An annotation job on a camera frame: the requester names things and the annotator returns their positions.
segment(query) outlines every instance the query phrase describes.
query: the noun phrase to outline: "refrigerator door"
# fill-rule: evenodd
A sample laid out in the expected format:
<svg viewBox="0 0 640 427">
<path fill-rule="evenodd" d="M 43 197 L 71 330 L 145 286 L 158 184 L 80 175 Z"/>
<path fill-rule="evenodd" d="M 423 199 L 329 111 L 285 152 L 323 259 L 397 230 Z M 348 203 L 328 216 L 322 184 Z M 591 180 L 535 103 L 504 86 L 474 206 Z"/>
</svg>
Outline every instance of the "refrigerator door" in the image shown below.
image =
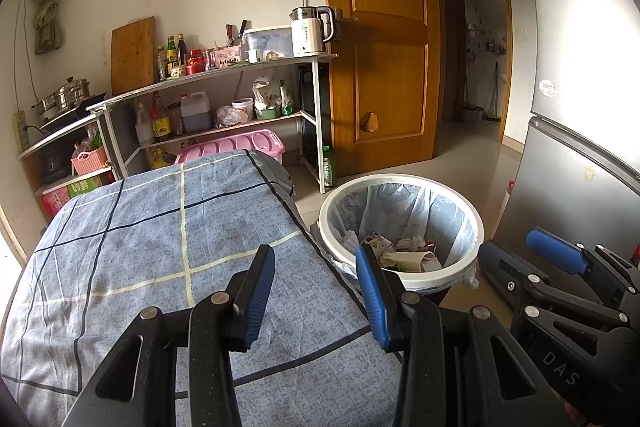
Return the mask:
<svg viewBox="0 0 640 427">
<path fill-rule="evenodd" d="M 640 172 L 640 12 L 634 0 L 536 0 L 532 112 Z"/>
<path fill-rule="evenodd" d="M 534 227 L 630 259 L 640 244 L 640 178 L 603 149 L 533 117 L 493 241 L 545 271 L 553 286 L 597 301 L 579 276 L 527 250 L 525 237 Z"/>
</svg>

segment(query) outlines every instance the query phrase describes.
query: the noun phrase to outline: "power strip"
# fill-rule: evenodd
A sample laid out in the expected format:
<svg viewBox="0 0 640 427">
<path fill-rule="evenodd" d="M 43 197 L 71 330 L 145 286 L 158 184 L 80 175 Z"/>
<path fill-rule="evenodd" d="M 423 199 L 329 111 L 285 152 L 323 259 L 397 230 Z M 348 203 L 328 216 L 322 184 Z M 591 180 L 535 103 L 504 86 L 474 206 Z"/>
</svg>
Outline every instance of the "power strip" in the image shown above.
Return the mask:
<svg viewBox="0 0 640 427">
<path fill-rule="evenodd" d="M 29 133 L 27 131 L 27 118 L 24 111 L 14 112 L 14 134 L 18 151 L 24 152 L 29 148 Z"/>
</svg>

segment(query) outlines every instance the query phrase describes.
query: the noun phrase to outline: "electric kettle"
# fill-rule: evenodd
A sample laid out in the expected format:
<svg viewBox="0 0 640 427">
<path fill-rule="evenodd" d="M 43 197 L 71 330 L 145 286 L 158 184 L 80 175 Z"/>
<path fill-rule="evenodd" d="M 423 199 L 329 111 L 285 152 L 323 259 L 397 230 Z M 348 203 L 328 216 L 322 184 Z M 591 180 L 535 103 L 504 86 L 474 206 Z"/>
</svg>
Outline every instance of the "electric kettle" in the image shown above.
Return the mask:
<svg viewBox="0 0 640 427">
<path fill-rule="evenodd" d="M 324 21 L 320 18 L 327 15 L 329 35 L 324 36 Z M 324 44 L 335 37 L 335 12 L 328 6 L 303 6 L 290 13 L 291 38 L 293 40 L 293 56 L 309 57 L 326 52 Z"/>
</svg>

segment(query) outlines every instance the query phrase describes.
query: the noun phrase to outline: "metal pin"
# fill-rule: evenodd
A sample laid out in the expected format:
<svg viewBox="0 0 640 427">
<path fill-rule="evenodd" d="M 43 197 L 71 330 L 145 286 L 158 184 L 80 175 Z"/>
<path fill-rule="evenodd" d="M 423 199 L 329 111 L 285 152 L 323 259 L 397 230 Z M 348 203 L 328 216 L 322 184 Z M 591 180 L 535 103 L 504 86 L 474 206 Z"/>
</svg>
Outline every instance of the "metal pin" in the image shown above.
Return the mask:
<svg viewBox="0 0 640 427">
<path fill-rule="evenodd" d="M 225 304 L 229 302 L 229 294 L 227 292 L 215 292 L 211 296 L 213 304 Z"/>
<path fill-rule="evenodd" d="M 140 312 L 140 317 L 146 321 L 156 318 L 156 315 L 158 315 L 158 308 L 155 306 L 147 306 Z"/>
<path fill-rule="evenodd" d="M 404 292 L 400 299 L 404 304 L 417 304 L 420 302 L 420 296 L 416 292 Z"/>
<path fill-rule="evenodd" d="M 524 308 L 524 312 L 532 319 L 535 319 L 538 315 L 540 315 L 540 310 L 535 306 L 527 306 L 526 308 Z"/>
<path fill-rule="evenodd" d="M 491 317 L 491 311 L 489 311 L 489 308 L 485 308 L 484 306 L 476 306 L 472 313 L 476 319 L 481 319 L 483 321 Z"/>
</svg>

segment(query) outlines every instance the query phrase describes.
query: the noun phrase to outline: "wooden cutting board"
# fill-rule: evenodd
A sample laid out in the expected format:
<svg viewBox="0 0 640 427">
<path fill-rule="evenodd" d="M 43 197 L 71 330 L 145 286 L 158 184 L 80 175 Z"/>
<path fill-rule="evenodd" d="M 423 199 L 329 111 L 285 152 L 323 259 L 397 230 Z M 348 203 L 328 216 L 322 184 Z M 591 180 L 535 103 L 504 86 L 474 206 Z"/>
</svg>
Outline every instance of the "wooden cutting board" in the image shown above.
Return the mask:
<svg viewBox="0 0 640 427">
<path fill-rule="evenodd" d="M 111 93 L 122 94 L 155 81 L 156 18 L 147 17 L 111 32 Z"/>
</svg>

